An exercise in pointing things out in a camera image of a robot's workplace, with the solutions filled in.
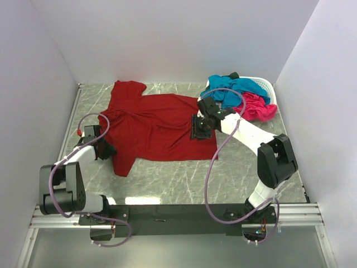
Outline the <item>red t-shirt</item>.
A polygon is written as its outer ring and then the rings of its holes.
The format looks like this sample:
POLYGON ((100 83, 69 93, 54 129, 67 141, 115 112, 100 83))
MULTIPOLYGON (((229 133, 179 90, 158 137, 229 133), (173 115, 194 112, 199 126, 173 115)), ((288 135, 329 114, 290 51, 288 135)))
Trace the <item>red t-shirt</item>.
POLYGON ((196 98, 177 94, 144 95, 140 82, 116 81, 108 108, 98 117, 108 141, 116 149, 114 173, 127 176, 137 158, 151 161, 210 160, 216 137, 192 140, 191 116, 196 98))

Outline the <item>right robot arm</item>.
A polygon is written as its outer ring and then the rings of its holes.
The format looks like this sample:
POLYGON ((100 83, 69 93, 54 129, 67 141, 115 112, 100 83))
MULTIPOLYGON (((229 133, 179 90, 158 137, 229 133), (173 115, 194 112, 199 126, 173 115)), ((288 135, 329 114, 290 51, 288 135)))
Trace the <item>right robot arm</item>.
POLYGON ((212 97, 199 98, 200 116, 191 118, 191 138, 209 139, 215 130, 227 138, 213 154, 204 186, 204 199, 209 213, 208 182, 214 161, 223 146, 234 138, 250 149, 257 157, 258 183, 246 201, 245 217, 257 223, 264 217, 264 208, 271 204, 281 185, 298 170, 298 163, 289 137, 264 131, 245 120, 231 108, 220 108, 212 97))

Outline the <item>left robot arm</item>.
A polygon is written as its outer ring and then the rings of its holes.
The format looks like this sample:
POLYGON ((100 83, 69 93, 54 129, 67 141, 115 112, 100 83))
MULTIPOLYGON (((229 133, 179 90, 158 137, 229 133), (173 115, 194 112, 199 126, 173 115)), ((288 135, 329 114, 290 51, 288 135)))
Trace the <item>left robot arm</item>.
POLYGON ((114 146, 101 137, 103 132, 99 125, 84 127, 84 134, 69 156, 40 168, 39 206, 42 214, 59 214, 50 194, 53 192, 64 213, 91 213, 91 217, 98 224, 110 221, 112 211, 108 208, 107 198, 103 195, 87 194, 83 182, 83 174, 88 165, 116 154, 114 146))

